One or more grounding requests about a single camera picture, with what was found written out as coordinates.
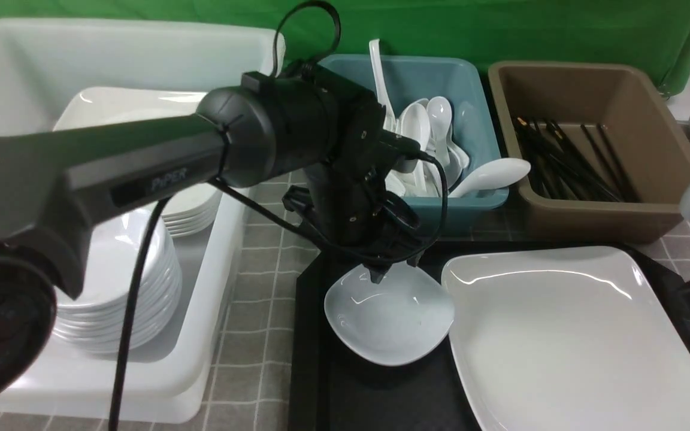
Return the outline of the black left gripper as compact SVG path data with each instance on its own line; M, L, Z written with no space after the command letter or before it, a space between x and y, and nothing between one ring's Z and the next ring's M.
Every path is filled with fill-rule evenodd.
M342 144L305 168L307 185L288 189L284 207L303 220L303 237L363 264L370 281L380 284L395 263L417 268L423 252L441 237L440 226L423 235L417 213L385 184L393 169L424 163L440 167L413 139L378 132L365 144Z

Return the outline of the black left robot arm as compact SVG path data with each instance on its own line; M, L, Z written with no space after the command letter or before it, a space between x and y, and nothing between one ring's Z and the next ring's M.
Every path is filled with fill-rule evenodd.
M94 228L196 184L350 257L373 282L416 265L441 229L424 240L385 178L430 157L384 117L372 91L313 57L246 72L194 114L0 136L0 393L46 346L56 291L81 295Z

